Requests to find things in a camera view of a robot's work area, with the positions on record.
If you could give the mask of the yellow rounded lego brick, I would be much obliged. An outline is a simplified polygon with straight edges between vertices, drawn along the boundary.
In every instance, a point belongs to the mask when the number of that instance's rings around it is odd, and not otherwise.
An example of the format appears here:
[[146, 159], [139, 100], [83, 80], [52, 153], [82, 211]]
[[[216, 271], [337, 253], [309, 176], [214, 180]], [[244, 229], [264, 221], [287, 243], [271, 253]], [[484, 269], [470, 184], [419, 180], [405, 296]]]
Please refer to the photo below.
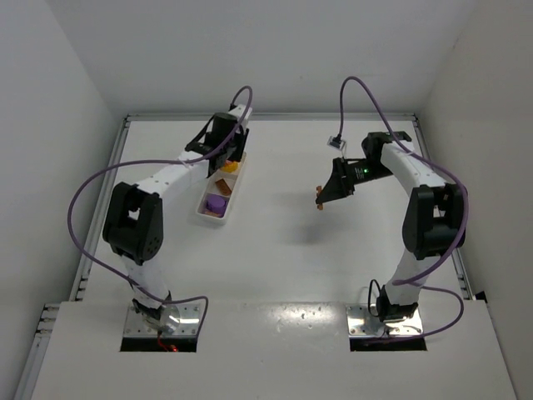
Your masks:
[[226, 161], [224, 165], [220, 168], [220, 171], [223, 173], [238, 173], [241, 164], [239, 162], [229, 162]]

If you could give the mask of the purple rounded lego brick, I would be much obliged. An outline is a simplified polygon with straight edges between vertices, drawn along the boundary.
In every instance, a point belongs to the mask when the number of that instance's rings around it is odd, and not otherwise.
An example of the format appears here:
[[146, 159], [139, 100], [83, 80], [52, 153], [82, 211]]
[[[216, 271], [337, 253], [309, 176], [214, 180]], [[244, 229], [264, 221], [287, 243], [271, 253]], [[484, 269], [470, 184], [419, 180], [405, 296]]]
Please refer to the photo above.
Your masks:
[[221, 195], [209, 193], [206, 197], [205, 208], [227, 208], [227, 199]]

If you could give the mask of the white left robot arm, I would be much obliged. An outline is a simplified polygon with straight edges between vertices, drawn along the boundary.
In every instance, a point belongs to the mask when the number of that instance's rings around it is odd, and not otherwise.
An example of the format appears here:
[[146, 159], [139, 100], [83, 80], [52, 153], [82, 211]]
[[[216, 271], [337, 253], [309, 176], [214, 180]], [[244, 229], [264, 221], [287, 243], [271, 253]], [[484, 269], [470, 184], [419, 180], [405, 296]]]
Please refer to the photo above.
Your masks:
[[126, 268], [134, 310], [159, 332], [172, 332], [178, 323], [178, 308], [158, 260], [165, 208], [228, 163], [242, 164], [251, 115], [242, 105], [213, 114], [177, 160], [150, 177], [120, 182], [112, 190], [102, 238]]

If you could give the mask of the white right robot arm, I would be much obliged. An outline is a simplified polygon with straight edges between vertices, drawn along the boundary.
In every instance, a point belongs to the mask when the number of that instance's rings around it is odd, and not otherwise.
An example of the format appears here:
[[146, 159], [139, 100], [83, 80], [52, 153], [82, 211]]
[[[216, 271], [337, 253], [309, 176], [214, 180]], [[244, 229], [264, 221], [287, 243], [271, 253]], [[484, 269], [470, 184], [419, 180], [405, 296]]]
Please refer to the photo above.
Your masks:
[[329, 180], [316, 190], [316, 205], [347, 198], [357, 185], [381, 178], [394, 177], [405, 190], [404, 252], [376, 299], [381, 322], [400, 321], [414, 315], [428, 276], [464, 242], [466, 195], [422, 162], [406, 132], [370, 132], [361, 147], [363, 158], [333, 160]]

